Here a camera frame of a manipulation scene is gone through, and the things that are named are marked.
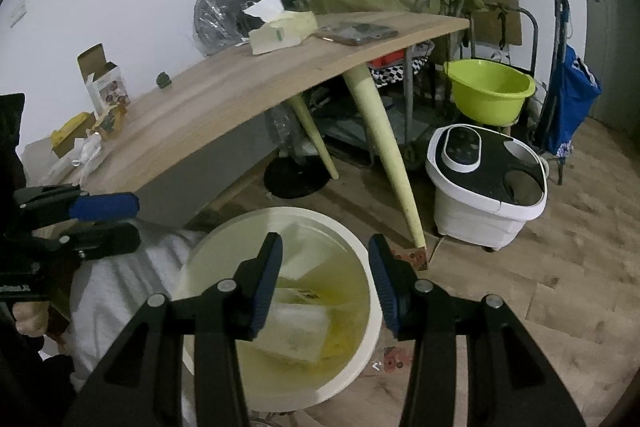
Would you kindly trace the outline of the operator left hand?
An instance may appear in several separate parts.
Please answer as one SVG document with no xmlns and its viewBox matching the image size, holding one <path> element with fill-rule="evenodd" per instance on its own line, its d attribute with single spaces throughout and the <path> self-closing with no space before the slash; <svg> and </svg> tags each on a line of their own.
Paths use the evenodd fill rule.
<svg viewBox="0 0 640 427">
<path fill-rule="evenodd" d="M 32 338 L 43 336 L 48 328 L 49 308 L 47 301 L 14 303 L 12 314 L 17 332 Z"/>
</svg>

